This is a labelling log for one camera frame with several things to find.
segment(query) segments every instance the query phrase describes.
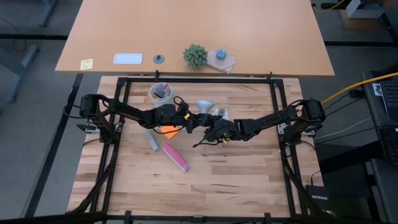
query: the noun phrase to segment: yellow cable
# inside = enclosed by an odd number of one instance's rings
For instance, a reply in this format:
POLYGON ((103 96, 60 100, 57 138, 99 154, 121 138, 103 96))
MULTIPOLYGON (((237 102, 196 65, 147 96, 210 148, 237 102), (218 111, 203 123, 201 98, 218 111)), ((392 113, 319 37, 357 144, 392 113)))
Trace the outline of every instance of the yellow cable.
POLYGON ((312 8, 313 8, 313 10, 315 10, 315 11, 317 11, 317 12, 327 12, 327 11, 329 11, 329 10, 332 10, 332 9, 336 8, 337 6, 339 6, 341 3, 345 2, 345 1, 346 1, 346 0, 342 0, 341 2, 337 3, 335 6, 329 8, 329 9, 327 9, 327 10, 323 10, 323 11, 316 9, 315 7, 312 7, 312 8))
POLYGON ((329 98, 323 100, 322 104, 325 104, 325 103, 329 102, 334 97, 336 97, 336 96, 338 96, 338 95, 340 95, 340 94, 342 94, 342 93, 344 93, 344 92, 346 92, 346 91, 348 91, 350 89, 356 88, 357 86, 360 86, 360 85, 363 85, 363 84, 367 84, 367 83, 370 83, 370 82, 374 82, 374 81, 378 81, 378 80, 382 80, 382 79, 385 79, 385 78, 390 78, 390 77, 397 76, 397 75, 398 75, 398 72, 395 72, 395 73, 392 73, 392 74, 383 75, 381 77, 371 78, 369 80, 365 80, 365 81, 361 81, 359 83, 355 83, 354 85, 350 85, 349 87, 346 87, 346 88, 338 91, 334 95, 331 95, 329 98))

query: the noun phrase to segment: pink eraser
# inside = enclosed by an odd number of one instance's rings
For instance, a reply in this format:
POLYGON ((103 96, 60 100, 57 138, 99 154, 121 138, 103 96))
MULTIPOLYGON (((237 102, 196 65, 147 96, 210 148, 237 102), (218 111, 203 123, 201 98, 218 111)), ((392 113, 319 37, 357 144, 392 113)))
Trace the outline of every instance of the pink eraser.
POLYGON ((177 151, 175 151, 171 145, 169 145, 166 141, 163 141, 162 145, 166 154, 169 155, 169 157, 174 161, 174 163, 176 163, 176 165, 181 168, 181 170, 185 172, 189 169, 189 165, 185 159, 177 151))

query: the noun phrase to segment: wooden desk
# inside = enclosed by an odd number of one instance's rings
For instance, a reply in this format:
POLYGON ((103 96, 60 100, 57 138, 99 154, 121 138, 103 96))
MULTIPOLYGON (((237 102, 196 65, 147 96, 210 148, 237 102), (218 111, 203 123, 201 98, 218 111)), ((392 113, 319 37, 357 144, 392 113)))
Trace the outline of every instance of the wooden desk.
MULTIPOLYGON (((98 93, 113 97, 117 79, 103 77, 98 93)), ((302 98, 297 79, 284 82, 288 103, 302 98)), ((133 83, 128 103, 141 110, 153 108, 147 96, 151 85, 133 83)), ((175 95, 189 102, 193 113, 198 112, 195 102, 199 99, 214 100, 215 108, 226 108, 231 119, 259 118, 273 112, 266 84, 172 83, 172 87, 175 95)), ((108 213, 122 215, 131 210, 134 215, 258 217, 270 212, 273 217, 289 216, 275 128, 264 130, 248 142, 194 149, 192 145, 202 139, 204 128, 196 128, 192 134, 180 131, 170 144, 189 163, 187 172, 182 172, 163 151, 153 152, 145 131, 135 121, 127 119, 124 124, 108 213)), ((86 140, 96 138, 97 134, 89 134, 86 140)), ((158 143, 163 140, 160 135, 155 138, 158 143)), ((303 140, 312 143, 310 138, 303 140)), ((83 148, 69 210, 94 186, 101 151, 102 144, 98 142, 83 148)), ((307 144, 298 145, 297 154, 303 184, 309 184, 310 176, 319 170, 317 155, 307 144)), ((320 174, 314 177, 315 183, 321 185, 320 174)), ((300 211, 293 188, 296 209, 300 211)))
POLYGON ((96 73, 220 74, 187 67, 190 44, 235 55, 235 75, 332 76, 309 0, 84 0, 56 67, 96 73), (115 65, 116 53, 142 53, 140 65, 115 65), (155 64, 155 55, 165 62, 155 64))

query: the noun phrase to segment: small potted plant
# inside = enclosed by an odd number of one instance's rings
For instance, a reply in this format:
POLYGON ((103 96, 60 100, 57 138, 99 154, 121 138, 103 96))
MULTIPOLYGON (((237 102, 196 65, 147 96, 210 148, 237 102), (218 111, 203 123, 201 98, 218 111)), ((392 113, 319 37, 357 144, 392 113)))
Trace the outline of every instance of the small potted plant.
POLYGON ((191 44, 183 54, 188 67, 198 69, 207 64, 207 51, 201 45, 191 44))

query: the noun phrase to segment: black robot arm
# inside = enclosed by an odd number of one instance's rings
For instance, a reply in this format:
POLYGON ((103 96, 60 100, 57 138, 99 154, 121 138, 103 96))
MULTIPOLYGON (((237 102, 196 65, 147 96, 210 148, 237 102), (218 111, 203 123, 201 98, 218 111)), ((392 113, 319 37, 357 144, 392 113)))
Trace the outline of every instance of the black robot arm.
POLYGON ((146 129, 157 126, 181 126, 188 133, 192 133, 193 129, 199 126, 207 127, 203 139, 195 146, 204 140, 216 141, 216 144, 223 141, 248 141, 263 129, 291 121, 294 121, 294 124, 286 126, 283 140, 287 144, 298 144, 302 131, 310 126, 318 126, 325 120, 321 103, 313 99, 295 101, 283 110, 258 119, 235 119, 233 122, 208 113, 191 113, 189 105, 180 97, 176 96, 174 102, 178 105, 177 109, 175 105, 169 104, 141 111, 104 95, 85 95, 81 98, 80 116, 92 120, 100 130, 100 141, 105 143, 115 143, 119 138, 115 125, 105 118, 109 114, 118 114, 137 121, 146 129), (107 107, 106 110, 100 111, 100 101, 107 107), (302 106, 301 116, 297 115, 298 106, 302 106))

